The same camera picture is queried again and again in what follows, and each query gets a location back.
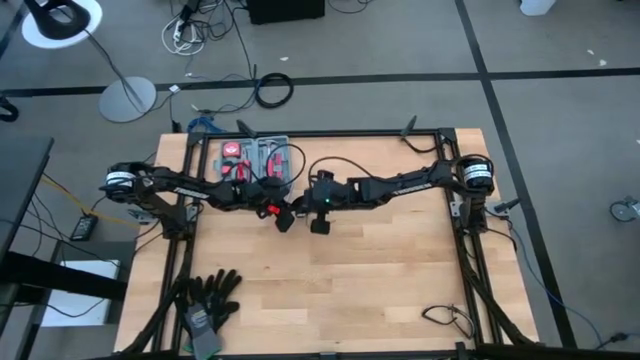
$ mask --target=black box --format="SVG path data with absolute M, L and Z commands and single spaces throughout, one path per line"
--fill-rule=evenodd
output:
M 247 8 L 256 25 L 324 16 L 324 0 L 247 0 Z

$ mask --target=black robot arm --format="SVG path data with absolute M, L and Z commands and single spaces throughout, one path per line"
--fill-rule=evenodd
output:
M 396 196 L 434 187 L 459 194 L 464 200 L 463 226 L 482 230 L 486 228 L 485 199 L 494 190 L 493 164 L 481 155 L 468 155 L 455 161 L 438 160 L 430 167 L 390 178 L 348 178 L 342 184 L 333 180 L 333 173 L 319 170 L 309 180 L 309 189 L 293 203 L 293 208 L 298 216 L 317 213 L 311 231 L 319 234 L 329 233 L 326 215 L 330 211 L 374 209 Z
M 284 200 L 288 190 L 281 185 L 281 180 L 275 177 L 262 178 L 252 183 L 237 180 L 211 183 L 166 167 L 129 162 L 110 167 L 106 184 L 100 189 L 110 200 L 137 205 L 158 218 L 165 238 L 186 239 L 193 236 L 193 220 L 197 213 L 190 213 L 183 206 L 167 203 L 159 193 L 172 192 L 190 196 L 222 211 L 251 210 L 261 218 L 278 212 L 276 224 L 284 232 L 294 219 L 290 212 L 274 211 L 288 208 Z

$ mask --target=wooden table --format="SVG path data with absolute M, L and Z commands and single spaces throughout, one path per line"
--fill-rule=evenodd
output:
M 481 130 L 456 131 L 462 154 L 488 155 Z M 163 135 L 156 165 L 180 171 L 186 138 Z M 419 147 L 433 145 L 431 137 L 414 138 Z M 292 142 L 304 149 L 307 166 L 323 156 L 341 155 L 383 177 L 429 166 L 437 159 L 435 154 L 412 152 L 394 137 Z M 199 147 L 195 151 L 193 164 L 198 163 Z M 301 157 L 295 150 L 292 153 L 296 169 Z M 218 154 L 219 145 L 213 141 L 208 162 Z M 357 168 L 338 161 L 323 162 L 317 169 L 333 171 L 338 181 L 362 176 Z M 206 178 L 217 179 L 211 164 Z M 305 175 L 295 183 L 294 196 L 307 186 Z M 491 199 L 499 199 L 497 190 Z M 224 268 L 237 269 L 244 278 L 232 295 L 241 309 L 221 330 L 223 354 L 443 350 L 452 349 L 456 341 L 473 347 L 454 326 L 436 325 L 420 316 L 429 305 L 466 308 L 444 191 L 398 197 L 373 211 L 332 212 L 328 218 L 332 221 L 328 236 L 311 234 L 301 219 L 282 234 L 273 218 L 260 220 L 252 212 L 223 213 L 206 206 L 198 220 L 191 275 L 205 277 Z M 497 219 L 490 219 L 489 227 L 508 233 Z M 511 242 L 494 233 L 481 239 L 497 302 L 525 335 L 537 339 Z M 116 350 L 131 343 L 155 310 L 168 244 L 157 240 L 136 255 Z M 177 261 L 174 273 L 179 266 Z M 483 306 L 479 308 L 485 314 Z M 167 319 L 165 348 L 170 343 L 172 312 Z M 481 326 L 488 334 L 486 321 Z

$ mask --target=tool case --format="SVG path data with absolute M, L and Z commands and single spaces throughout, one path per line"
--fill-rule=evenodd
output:
M 256 181 L 275 176 L 287 183 L 291 180 L 291 152 L 287 136 L 270 136 L 255 139 L 233 139 L 220 143 L 220 156 L 213 167 L 220 179 Z M 243 165 L 245 163 L 257 176 Z

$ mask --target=lamp base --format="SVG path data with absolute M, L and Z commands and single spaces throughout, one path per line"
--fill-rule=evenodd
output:
M 98 109 L 109 121 L 125 123 L 139 119 L 156 103 L 156 87 L 151 81 L 139 76 L 128 76 L 126 81 L 137 94 L 137 99 L 132 91 L 125 91 L 120 80 L 109 85 L 100 95 Z

